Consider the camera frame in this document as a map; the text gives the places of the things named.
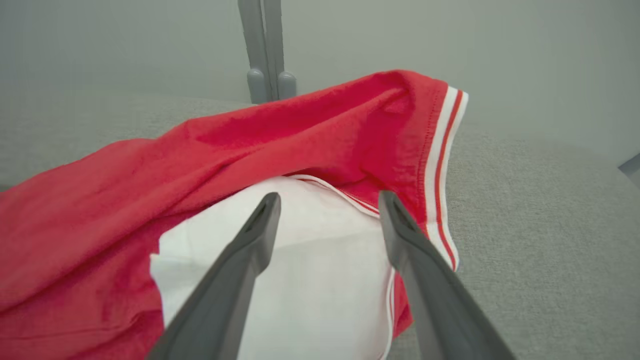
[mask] white fabric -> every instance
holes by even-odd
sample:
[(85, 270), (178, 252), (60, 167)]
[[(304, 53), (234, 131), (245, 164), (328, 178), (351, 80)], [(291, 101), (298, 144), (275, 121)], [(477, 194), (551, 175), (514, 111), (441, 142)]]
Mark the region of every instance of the white fabric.
[(385, 357), (393, 272), (380, 222), (336, 191), (277, 177), (165, 233), (151, 259), (165, 326), (262, 197), (278, 192), (275, 248), (255, 283), (238, 359)]

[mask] red garment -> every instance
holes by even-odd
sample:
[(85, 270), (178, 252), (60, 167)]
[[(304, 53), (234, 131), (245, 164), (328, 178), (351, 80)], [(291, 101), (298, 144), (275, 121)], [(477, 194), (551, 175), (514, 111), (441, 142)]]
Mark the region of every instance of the red garment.
[[(0, 194), (1, 357), (142, 358), (163, 331), (149, 275), (160, 235), (270, 177), (313, 175), (372, 206), (393, 190), (424, 225), (422, 177), (448, 89), (373, 74), (117, 142)], [(394, 296), (397, 336), (412, 322), (400, 278)]]

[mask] white garment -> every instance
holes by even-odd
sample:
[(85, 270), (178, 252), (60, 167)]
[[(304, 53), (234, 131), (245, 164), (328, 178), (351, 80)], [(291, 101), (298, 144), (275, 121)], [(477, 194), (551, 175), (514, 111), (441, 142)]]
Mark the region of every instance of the white garment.
[(162, 235), (151, 275), (165, 326), (269, 192), (280, 194), (282, 212), (238, 359), (386, 357), (394, 272), (377, 215), (330, 186), (287, 177), (246, 188)]

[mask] red cloth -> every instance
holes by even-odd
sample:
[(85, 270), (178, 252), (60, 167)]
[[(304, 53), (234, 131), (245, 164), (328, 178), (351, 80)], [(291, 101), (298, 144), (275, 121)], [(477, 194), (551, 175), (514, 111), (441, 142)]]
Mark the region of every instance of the red cloth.
[[(163, 331), (149, 275), (160, 235), (270, 177), (313, 175), (371, 205), (393, 190), (424, 225), (421, 177), (447, 88), (373, 74), (113, 143), (0, 194), (1, 357), (142, 358)], [(397, 336), (412, 318), (396, 280)]]

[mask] red and white striped trim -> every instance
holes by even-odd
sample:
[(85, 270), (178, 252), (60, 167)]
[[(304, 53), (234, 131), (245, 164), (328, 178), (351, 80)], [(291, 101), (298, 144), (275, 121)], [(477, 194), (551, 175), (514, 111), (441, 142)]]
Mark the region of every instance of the red and white striped trim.
[(467, 93), (452, 87), (447, 89), (424, 169), (426, 234), (453, 270), (458, 267), (460, 260), (447, 224), (445, 184), (451, 144), (467, 103)]

